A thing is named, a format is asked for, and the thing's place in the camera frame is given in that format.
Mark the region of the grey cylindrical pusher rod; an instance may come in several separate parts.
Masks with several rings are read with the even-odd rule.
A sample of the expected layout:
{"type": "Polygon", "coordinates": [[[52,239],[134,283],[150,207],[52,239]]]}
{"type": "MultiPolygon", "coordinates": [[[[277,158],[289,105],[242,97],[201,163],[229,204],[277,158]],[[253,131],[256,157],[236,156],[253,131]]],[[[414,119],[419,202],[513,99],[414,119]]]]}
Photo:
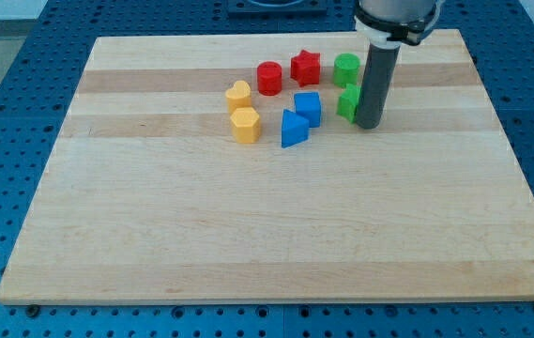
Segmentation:
{"type": "Polygon", "coordinates": [[[369,46],[355,116],[356,124],[365,130],[380,124],[398,54],[399,48],[369,46]]]}

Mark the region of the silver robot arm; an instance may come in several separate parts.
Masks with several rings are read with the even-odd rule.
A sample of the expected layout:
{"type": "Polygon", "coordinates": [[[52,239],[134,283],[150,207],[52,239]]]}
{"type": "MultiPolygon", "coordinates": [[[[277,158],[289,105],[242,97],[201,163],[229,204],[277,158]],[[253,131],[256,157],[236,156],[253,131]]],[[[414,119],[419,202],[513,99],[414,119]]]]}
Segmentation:
{"type": "Polygon", "coordinates": [[[379,126],[400,48],[418,46],[433,31],[443,0],[357,0],[356,30],[369,42],[356,124],[379,126]]]}

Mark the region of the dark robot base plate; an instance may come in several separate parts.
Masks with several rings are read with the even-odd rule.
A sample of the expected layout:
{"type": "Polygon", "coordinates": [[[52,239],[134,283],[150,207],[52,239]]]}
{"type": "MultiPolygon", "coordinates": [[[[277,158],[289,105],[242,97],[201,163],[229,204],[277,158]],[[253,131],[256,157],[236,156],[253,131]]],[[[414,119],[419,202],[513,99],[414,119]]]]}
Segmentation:
{"type": "Polygon", "coordinates": [[[227,13],[251,14],[323,14],[327,12],[327,0],[226,0],[227,13]]]}

